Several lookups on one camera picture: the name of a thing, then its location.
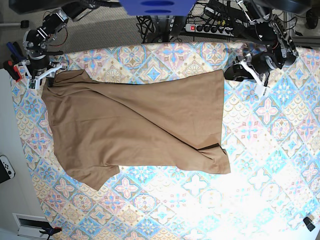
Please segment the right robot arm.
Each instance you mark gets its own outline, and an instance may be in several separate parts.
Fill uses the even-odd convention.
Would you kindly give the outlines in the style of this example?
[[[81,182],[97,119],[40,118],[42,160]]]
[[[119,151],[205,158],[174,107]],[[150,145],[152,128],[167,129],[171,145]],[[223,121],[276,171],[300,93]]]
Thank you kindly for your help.
[[[51,57],[60,56],[62,51],[49,51],[48,46],[58,38],[58,32],[67,28],[69,20],[79,21],[99,5],[93,0],[80,0],[57,8],[45,16],[42,25],[28,30],[23,38],[27,59],[21,64],[25,70],[27,88],[38,90],[44,78],[54,79],[57,71],[66,67]]]

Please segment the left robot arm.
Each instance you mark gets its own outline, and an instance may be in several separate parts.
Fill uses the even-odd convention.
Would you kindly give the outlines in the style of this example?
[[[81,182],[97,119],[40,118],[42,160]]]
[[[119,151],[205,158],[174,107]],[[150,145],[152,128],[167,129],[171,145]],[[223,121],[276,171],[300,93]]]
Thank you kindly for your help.
[[[245,18],[242,23],[246,23],[246,26],[236,22],[238,16],[233,16],[233,32],[263,45],[265,50],[257,54],[249,50],[236,56],[224,71],[224,78],[235,82],[253,82],[253,93],[258,98],[267,97],[271,91],[268,87],[271,71],[291,66],[299,56],[290,36],[293,28],[286,28],[285,24],[289,21],[274,14],[271,6],[262,6],[253,0],[237,0],[236,3]]]

